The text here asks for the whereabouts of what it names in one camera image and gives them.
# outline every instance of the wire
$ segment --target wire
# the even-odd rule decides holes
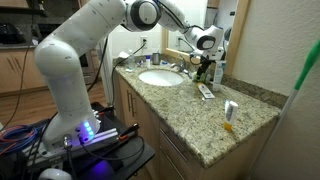
[[[201,29],[202,31],[204,31],[204,29],[203,29],[202,27],[198,26],[198,25],[189,26],[189,29],[190,29],[190,28],[194,28],[194,27],[199,28],[199,29]]]
[[[78,178],[77,178],[77,174],[75,172],[74,166],[73,166],[71,150],[70,150],[70,148],[66,148],[66,151],[67,151],[68,162],[69,162],[69,165],[70,165],[70,168],[72,171],[72,179],[77,180]]]
[[[37,128],[27,125],[17,125],[6,129],[0,134],[0,146],[5,146],[5,148],[0,147],[0,155],[23,150],[36,139],[37,134]]]
[[[186,40],[184,40],[182,38],[179,38],[179,40],[185,42],[194,51],[194,48]]]
[[[32,14],[31,15],[31,31],[33,29],[33,24],[34,24],[34,15]],[[22,66],[22,74],[21,74],[21,79],[20,79],[20,88],[19,88],[19,95],[18,95],[18,99],[17,99],[17,103],[16,103],[16,106],[14,108],[14,111],[9,119],[9,121],[1,128],[0,132],[2,132],[10,123],[11,121],[13,120],[14,116],[16,115],[17,111],[18,111],[18,107],[19,107],[19,104],[20,104],[20,99],[21,99],[21,92],[22,92],[22,86],[23,86],[23,79],[24,79],[24,70],[25,70],[25,67],[26,67],[26,59],[27,59],[27,55],[28,55],[28,52],[29,52],[29,49],[30,49],[30,46],[31,46],[31,42],[29,42],[28,44],[28,47],[27,47],[27,51],[24,55],[24,59],[23,59],[23,66]]]
[[[94,81],[92,82],[90,87],[87,89],[87,92],[90,92],[90,90],[93,88],[93,86],[98,82],[98,78],[99,78],[101,67],[102,67],[102,64],[103,64],[103,61],[104,61],[104,55],[106,53],[107,45],[108,45],[108,37],[107,37],[107,39],[106,39],[106,41],[104,43],[104,46],[103,46],[102,57],[101,57],[101,62],[100,62],[99,68],[98,68],[98,72],[96,74],[96,77],[94,78]]]
[[[141,136],[138,136],[138,138],[140,138],[141,143],[142,143],[140,149],[139,149],[138,151],[136,151],[135,153],[133,153],[132,155],[129,155],[129,156],[126,156],[126,157],[122,157],[122,158],[106,158],[106,157],[98,156],[98,155],[90,152],[90,151],[84,146],[84,143],[80,140],[80,138],[79,138],[79,141],[80,141],[80,144],[81,144],[82,148],[83,148],[88,154],[90,154],[91,156],[96,157],[96,158],[98,158],[98,159],[106,160],[106,161],[119,161],[119,160],[129,159],[129,158],[137,155],[139,152],[141,152],[141,154],[143,153],[143,150],[144,150],[144,139],[143,139]]]
[[[144,42],[143,45],[137,49],[135,52],[133,52],[133,55],[135,55],[137,52],[139,52],[145,45],[147,44],[147,42]],[[121,61],[119,61],[113,68],[111,71],[111,84],[112,84],[112,101],[111,101],[111,107],[114,106],[114,70],[116,69],[116,67],[121,64],[123,61],[127,60],[128,58],[122,59]]]
[[[32,164],[31,164],[31,167],[30,167],[30,174],[31,174],[31,175],[30,175],[30,179],[31,179],[31,180],[32,180],[32,177],[33,177],[33,166],[34,166],[34,163],[35,163],[35,161],[36,161],[37,152],[38,152],[38,150],[39,150],[40,143],[41,143],[41,141],[42,141],[43,135],[44,135],[45,131],[47,130],[48,126],[50,125],[50,122],[52,121],[52,119],[53,119],[57,114],[58,114],[58,112],[54,113],[54,114],[52,115],[52,117],[48,120],[46,126],[45,126],[44,129],[42,130],[42,133],[41,133],[41,135],[40,135],[40,137],[39,137],[39,141],[38,141],[38,144],[37,144],[37,147],[36,147],[36,151],[34,152],[33,159],[32,159]]]
[[[158,1],[168,12],[170,12],[171,14],[167,13],[171,18],[172,20],[176,23],[177,26],[179,26],[181,29],[186,29],[183,27],[183,23],[180,21],[180,19],[166,6],[164,5],[162,2]]]

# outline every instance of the backsplash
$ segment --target backsplash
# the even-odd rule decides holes
[[[40,15],[33,16],[34,28],[37,29],[37,24],[62,24],[78,9],[77,0],[54,0],[45,1],[43,5],[47,17]],[[11,23],[19,28],[23,33],[25,40],[29,43],[31,40],[31,23],[32,16],[30,14],[3,14],[0,13],[0,23]]]

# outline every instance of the drawer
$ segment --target drawer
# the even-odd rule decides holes
[[[184,179],[201,179],[203,168],[200,163],[163,123],[160,123],[160,147]]]

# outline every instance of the bottle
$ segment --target bottle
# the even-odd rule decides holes
[[[216,69],[214,71],[212,91],[216,92],[220,90],[221,80],[223,76],[223,70],[226,65],[226,61],[216,61]]]
[[[146,66],[148,69],[150,68],[150,55],[146,55]]]
[[[225,115],[226,118],[224,120],[224,129],[227,131],[232,130],[232,125],[236,119],[237,115],[237,110],[238,110],[238,104],[234,101],[226,101],[225,102]]]
[[[135,68],[135,63],[134,63],[134,56],[132,53],[132,50],[129,50],[130,56],[128,57],[128,69],[133,71]]]

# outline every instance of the bathroom sink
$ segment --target bathroom sink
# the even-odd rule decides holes
[[[183,77],[179,74],[158,69],[141,73],[139,79],[147,84],[155,86],[174,86],[183,82]]]

